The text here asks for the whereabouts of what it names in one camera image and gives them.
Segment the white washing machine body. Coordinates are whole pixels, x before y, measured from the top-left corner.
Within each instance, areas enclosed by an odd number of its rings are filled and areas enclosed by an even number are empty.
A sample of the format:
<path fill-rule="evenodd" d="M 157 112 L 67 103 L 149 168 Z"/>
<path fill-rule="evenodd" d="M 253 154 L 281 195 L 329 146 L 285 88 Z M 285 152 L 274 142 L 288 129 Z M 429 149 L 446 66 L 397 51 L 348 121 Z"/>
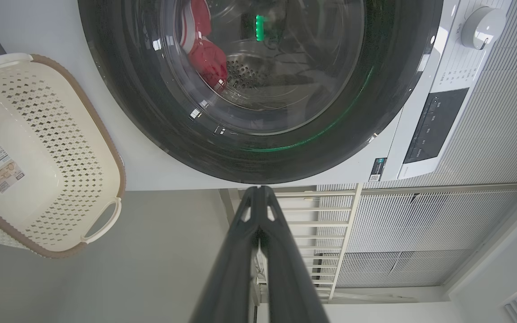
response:
<path fill-rule="evenodd" d="M 458 24 L 464 21 L 469 0 L 451 0 L 443 8 L 445 20 L 454 17 L 452 35 L 438 31 L 446 41 L 438 68 L 424 70 L 418 88 L 394 120 L 359 153 L 338 166 L 306 179 L 279 183 L 279 187 L 367 183 L 369 188 L 391 185 L 418 186 L 441 169 L 449 147 L 458 140 L 458 121 L 487 62 L 490 50 L 476 51 L 461 45 Z M 8 53 L 39 54 L 57 61 L 82 86 L 109 135 L 117 158 L 123 161 L 128 191 L 243 188 L 245 185 L 197 171 L 165 153 L 131 122 L 99 74 L 84 36 L 76 0 L 0 0 L 0 44 Z M 428 91 L 468 88 L 450 134 L 437 157 L 403 164 L 418 112 Z M 379 182 L 368 182 L 375 159 L 387 158 Z"/>

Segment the black washing machine control panel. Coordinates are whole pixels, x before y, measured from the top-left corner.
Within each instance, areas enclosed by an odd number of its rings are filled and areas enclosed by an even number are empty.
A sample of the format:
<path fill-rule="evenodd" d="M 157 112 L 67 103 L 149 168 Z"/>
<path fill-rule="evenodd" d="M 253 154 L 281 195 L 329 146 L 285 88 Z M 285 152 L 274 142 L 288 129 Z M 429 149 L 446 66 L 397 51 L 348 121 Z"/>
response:
<path fill-rule="evenodd" d="M 468 88 L 430 93 L 404 164 L 437 157 L 465 100 Z"/>

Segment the white metal railing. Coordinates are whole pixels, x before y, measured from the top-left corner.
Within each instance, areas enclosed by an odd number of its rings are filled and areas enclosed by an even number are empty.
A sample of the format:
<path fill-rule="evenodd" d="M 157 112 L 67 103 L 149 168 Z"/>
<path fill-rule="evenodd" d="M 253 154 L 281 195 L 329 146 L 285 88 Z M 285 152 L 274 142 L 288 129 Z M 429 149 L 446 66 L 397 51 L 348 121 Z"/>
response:
<path fill-rule="evenodd" d="M 517 203 L 517 183 L 366 188 L 275 188 L 300 255 L 324 302 L 361 288 L 447 284 Z"/>

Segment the cream perforated laundry basket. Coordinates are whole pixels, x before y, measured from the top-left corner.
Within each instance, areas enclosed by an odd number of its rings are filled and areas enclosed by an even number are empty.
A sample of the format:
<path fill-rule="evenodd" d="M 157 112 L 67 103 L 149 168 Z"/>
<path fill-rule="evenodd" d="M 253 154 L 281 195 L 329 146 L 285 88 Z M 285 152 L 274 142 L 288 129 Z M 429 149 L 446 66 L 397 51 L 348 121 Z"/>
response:
<path fill-rule="evenodd" d="M 67 258 L 116 223 L 123 161 L 90 99 L 57 61 L 0 55 L 0 145 L 25 172 L 0 193 L 0 244 Z"/>

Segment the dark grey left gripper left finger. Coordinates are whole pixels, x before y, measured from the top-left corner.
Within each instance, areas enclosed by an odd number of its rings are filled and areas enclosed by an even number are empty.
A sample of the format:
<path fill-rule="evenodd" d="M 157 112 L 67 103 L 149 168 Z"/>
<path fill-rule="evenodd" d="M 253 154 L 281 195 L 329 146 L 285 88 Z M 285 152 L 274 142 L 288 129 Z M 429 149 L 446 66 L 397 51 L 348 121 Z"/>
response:
<path fill-rule="evenodd" d="M 189 323 L 249 323 L 252 257 L 260 247 L 263 189 L 250 187 L 236 211 Z"/>

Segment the small black QR sticker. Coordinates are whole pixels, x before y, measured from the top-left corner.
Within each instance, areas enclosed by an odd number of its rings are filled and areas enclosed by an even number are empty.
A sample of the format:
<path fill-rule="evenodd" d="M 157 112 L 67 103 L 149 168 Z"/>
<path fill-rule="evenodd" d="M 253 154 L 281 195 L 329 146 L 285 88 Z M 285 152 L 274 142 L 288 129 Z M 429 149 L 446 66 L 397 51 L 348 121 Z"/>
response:
<path fill-rule="evenodd" d="M 384 167 L 386 165 L 387 158 L 379 158 L 375 159 L 373 162 L 373 166 L 371 169 L 371 174 L 369 176 L 368 182 L 379 182 L 382 177 L 382 173 L 384 171 Z"/>

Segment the dark round glass washer door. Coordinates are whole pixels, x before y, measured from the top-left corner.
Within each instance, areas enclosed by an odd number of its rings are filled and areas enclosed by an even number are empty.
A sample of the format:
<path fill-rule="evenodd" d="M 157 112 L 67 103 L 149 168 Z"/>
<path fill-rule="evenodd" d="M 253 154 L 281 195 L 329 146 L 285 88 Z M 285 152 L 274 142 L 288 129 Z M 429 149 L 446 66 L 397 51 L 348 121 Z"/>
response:
<path fill-rule="evenodd" d="M 189 62 L 180 45 L 186 1 L 78 6 L 92 57 L 135 126 L 181 163 L 247 184 L 302 180 L 361 151 L 418 82 L 443 12 L 443 0 L 365 0 L 361 51 L 338 97 L 324 109 L 254 111 L 225 100 Z"/>

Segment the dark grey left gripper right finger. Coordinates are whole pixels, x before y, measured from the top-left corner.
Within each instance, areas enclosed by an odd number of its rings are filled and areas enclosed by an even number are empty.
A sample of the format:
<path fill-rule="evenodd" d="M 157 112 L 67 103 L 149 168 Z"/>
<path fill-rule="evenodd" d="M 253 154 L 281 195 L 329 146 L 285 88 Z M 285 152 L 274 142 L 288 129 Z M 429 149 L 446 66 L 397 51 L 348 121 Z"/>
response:
<path fill-rule="evenodd" d="M 270 323 L 329 323 L 273 189 L 262 186 L 261 196 Z"/>

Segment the grey round control knob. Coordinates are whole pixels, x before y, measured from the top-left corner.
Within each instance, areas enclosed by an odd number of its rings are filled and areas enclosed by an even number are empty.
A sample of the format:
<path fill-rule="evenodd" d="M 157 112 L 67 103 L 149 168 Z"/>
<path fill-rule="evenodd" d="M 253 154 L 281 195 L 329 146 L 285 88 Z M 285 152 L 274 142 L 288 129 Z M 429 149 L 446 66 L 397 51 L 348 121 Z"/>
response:
<path fill-rule="evenodd" d="M 481 7 L 468 17 L 462 27 L 461 43 L 471 49 L 486 49 L 501 36 L 505 23 L 504 10 Z"/>

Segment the red and white garment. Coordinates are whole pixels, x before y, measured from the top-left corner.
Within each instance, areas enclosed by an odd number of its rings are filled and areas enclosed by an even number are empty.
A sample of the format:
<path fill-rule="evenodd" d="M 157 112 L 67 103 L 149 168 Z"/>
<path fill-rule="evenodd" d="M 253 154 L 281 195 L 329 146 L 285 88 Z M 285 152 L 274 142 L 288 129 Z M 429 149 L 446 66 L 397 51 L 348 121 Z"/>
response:
<path fill-rule="evenodd" d="M 207 38 L 212 32 L 207 1 L 187 0 L 179 17 L 180 45 L 189 62 L 210 88 L 223 92 L 228 78 L 227 57 Z"/>

